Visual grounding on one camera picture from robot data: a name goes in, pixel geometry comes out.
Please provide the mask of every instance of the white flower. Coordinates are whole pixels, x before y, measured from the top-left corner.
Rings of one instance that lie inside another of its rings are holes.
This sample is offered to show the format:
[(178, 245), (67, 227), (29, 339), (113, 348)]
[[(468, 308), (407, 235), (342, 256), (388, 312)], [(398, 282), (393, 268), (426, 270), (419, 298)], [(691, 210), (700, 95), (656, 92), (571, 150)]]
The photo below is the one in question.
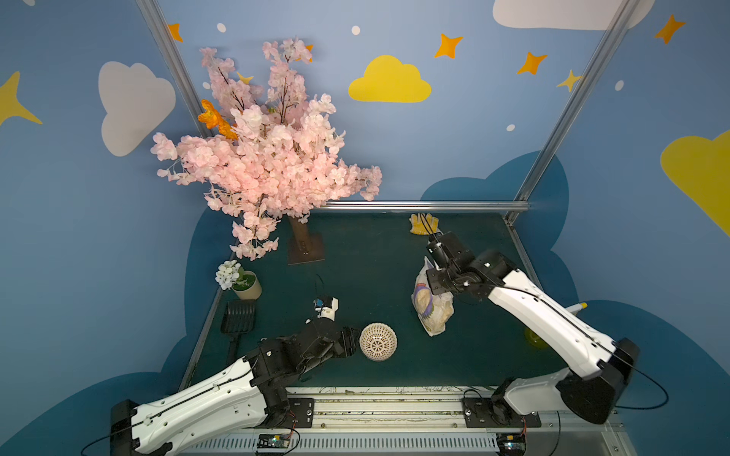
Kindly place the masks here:
[(215, 272), (215, 281), (218, 282), (222, 290), (233, 287), (233, 284), (241, 277), (240, 268), (241, 265), (235, 260), (224, 261), (223, 264), (218, 266), (218, 270)]

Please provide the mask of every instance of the green table surface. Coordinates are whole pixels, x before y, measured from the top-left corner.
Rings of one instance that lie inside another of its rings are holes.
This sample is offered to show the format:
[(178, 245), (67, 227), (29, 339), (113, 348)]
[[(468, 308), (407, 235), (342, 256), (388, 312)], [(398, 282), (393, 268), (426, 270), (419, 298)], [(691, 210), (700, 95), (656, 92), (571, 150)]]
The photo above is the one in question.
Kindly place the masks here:
[[(499, 214), (434, 215), (442, 231), (456, 233), (476, 255), (497, 249), (522, 265)], [(278, 251), (253, 262), (241, 261), (258, 275), (263, 294), (256, 303), (255, 327), (242, 336), (238, 355), (256, 348), (262, 338), (299, 332), (307, 318), (315, 316), (312, 301), (317, 287), (320, 294), (339, 299), (337, 323), (360, 329), (372, 322), (385, 323), (396, 332), (398, 348), (379, 363), (365, 358), (358, 348), (354, 356), (328, 360), (293, 386), (486, 386), (509, 376), (531, 377), (565, 367), (552, 349), (531, 346), (524, 337), (525, 326), (506, 310), (467, 295), (455, 299), (446, 331), (430, 337), (411, 303), (428, 241), (427, 236), (409, 232), (409, 216), (315, 213), (309, 228), (322, 234), (326, 259), (294, 266), (287, 264), (291, 227), (283, 220), (274, 232), (280, 237)], [(220, 323), (226, 303), (234, 299), (230, 290), (222, 295), (193, 383), (226, 367), (230, 339), (220, 332)]]

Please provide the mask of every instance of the plastic bag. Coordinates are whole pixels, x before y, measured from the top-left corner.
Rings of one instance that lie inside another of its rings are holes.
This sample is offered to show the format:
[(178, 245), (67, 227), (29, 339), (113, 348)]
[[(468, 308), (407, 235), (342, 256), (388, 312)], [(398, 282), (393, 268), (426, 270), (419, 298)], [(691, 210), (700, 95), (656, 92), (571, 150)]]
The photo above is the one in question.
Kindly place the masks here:
[(433, 268), (427, 257), (423, 257), (423, 268), (415, 278), (415, 287), (411, 295), (411, 302), (415, 308), (423, 329), (433, 337), (446, 331), (446, 322), (454, 315), (453, 295), (446, 292), (432, 295), (426, 271)]

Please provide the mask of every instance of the robotic arm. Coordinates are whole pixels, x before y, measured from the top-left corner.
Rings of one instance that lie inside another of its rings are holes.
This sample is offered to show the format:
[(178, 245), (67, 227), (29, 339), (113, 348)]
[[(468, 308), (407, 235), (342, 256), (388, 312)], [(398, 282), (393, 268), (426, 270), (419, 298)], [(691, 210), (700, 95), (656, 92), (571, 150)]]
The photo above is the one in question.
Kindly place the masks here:
[(569, 409), (602, 424), (629, 383), (639, 347), (615, 342), (543, 293), (514, 263), (495, 251), (475, 257), (454, 233), (429, 236), (436, 267), (426, 275), (433, 294), (469, 293), (506, 309), (547, 342), (568, 364), (554, 374), (507, 379), (488, 408), (495, 421), (516, 414)]
[(112, 456), (172, 456), (235, 428), (277, 427), (290, 410), (286, 387), (330, 358), (351, 356), (358, 331), (334, 322), (337, 299), (315, 301), (318, 317), (293, 336), (263, 339), (216, 375), (177, 394), (112, 408)]

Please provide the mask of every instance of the white lattice bowl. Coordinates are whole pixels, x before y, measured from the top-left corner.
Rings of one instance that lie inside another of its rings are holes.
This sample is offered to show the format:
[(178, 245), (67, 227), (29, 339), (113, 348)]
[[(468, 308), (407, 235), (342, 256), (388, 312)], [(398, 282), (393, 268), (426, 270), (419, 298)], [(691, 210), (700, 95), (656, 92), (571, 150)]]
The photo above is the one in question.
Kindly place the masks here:
[(398, 338), (390, 326), (371, 323), (360, 334), (360, 349), (373, 361), (384, 361), (396, 351)]

